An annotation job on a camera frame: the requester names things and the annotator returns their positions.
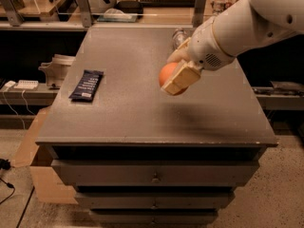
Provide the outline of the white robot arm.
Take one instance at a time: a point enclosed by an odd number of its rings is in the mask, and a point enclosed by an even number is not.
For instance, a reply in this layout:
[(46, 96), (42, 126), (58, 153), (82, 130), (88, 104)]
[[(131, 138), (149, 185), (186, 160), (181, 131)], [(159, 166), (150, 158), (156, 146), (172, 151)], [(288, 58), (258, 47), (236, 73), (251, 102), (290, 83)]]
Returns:
[(168, 58), (177, 67), (161, 89), (177, 95), (204, 70), (231, 64), (239, 54), (296, 36), (304, 30), (304, 0), (238, 0), (197, 27)]

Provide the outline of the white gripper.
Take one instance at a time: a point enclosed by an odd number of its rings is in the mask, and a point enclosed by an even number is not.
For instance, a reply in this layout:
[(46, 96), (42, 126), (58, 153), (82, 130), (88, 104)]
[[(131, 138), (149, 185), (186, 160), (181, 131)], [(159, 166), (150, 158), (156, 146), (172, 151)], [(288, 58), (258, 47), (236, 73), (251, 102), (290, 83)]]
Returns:
[(235, 57), (227, 54), (218, 44), (213, 32), (213, 16), (196, 28), (168, 57), (166, 63), (177, 63), (172, 81), (181, 88), (188, 88), (200, 79), (201, 70), (215, 71), (231, 64)]

